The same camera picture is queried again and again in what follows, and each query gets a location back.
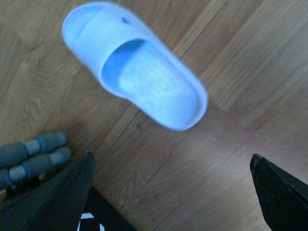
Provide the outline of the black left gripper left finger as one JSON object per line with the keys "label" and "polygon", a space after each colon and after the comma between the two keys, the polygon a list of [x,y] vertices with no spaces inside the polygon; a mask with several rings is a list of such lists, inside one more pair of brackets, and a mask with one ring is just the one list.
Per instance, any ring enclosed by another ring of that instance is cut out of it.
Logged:
{"label": "black left gripper left finger", "polygon": [[92,186],[92,152],[43,185],[0,206],[2,231],[75,231]]}

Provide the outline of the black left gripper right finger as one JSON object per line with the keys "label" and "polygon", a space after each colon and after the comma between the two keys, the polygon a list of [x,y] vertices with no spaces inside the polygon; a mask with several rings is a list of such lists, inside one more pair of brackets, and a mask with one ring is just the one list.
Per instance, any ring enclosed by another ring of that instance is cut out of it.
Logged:
{"label": "black left gripper right finger", "polygon": [[259,154],[250,171],[266,224],[272,231],[308,229],[308,185]]}

